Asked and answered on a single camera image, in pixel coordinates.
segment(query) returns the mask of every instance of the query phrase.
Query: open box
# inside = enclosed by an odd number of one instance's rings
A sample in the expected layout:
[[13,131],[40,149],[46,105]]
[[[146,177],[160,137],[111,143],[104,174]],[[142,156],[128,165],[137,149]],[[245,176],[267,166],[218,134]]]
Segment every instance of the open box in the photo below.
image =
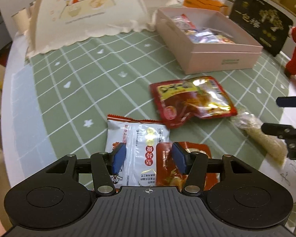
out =
[[[185,14],[197,29],[204,27],[228,33],[232,43],[193,43],[171,17]],[[159,8],[156,28],[185,74],[231,69],[251,69],[262,46],[246,31],[218,11],[196,8]]]

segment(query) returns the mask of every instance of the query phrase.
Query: beige mesh food cover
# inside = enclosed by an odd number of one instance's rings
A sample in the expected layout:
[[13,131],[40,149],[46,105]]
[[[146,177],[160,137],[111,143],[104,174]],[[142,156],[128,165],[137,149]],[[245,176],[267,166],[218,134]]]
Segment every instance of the beige mesh food cover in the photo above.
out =
[[26,33],[28,56],[89,37],[153,30],[153,11],[170,0],[37,0]]

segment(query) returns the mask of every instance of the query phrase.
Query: orange-red food package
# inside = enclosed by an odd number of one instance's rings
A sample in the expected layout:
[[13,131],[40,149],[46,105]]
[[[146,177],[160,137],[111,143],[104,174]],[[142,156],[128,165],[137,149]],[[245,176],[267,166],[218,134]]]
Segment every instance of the orange-red food package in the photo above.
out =
[[[198,151],[205,153],[209,158],[212,158],[211,152],[207,145],[191,143],[182,141],[179,144],[187,151]],[[182,189],[182,186],[185,184],[187,175],[181,175],[175,163],[171,157],[171,148],[172,143],[169,142],[160,142],[156,146],[156,160],[157,160],[157,186],[178,186]],[[209,190],[215,184],[218,183],[215,173],[207,173],[205,180],[204,190]]]
[[150,90],[168,128],[177,128],[192,116],[211,119],[237,115],[232,101],[211,76],[154,83]]

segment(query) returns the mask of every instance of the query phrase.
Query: green tablecloth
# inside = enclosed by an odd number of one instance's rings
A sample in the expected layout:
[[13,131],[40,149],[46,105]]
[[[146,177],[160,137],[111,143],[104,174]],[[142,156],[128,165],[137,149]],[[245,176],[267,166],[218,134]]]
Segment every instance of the green tablecloth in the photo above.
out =
[[[160,119],[149,91],[154,82],[185,75],[156,32],[131,32],[90,38],[37,55],[30,60],[43,121],[57,158],[75,153],[87,158],[103,151],[107,114],[134,119]],[[215,77],[237,108],[246,108],[263,122],[278,123],[283,109],[275,99],[288,95],[281,66],[263,52],[253,69],[193,75]],[[213,158],[235,155],[259,168],[265,151],[229,119],[193,118],[170,132],[172,141],[205,143]],[[90,175],[81,182],[89,188]]]

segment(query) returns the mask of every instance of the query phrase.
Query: metal screw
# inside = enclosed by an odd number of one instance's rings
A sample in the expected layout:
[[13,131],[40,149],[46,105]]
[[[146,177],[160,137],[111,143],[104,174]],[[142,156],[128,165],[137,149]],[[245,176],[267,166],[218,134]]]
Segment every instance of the metal screw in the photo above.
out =
[[111,191],[113,191],[113,188],[108,185],[102,185],[97,190],[100,193],[110,193]]
[[188,185],[184,188],[186,192],[189,193],[198,193],[201,189],[196,185]]

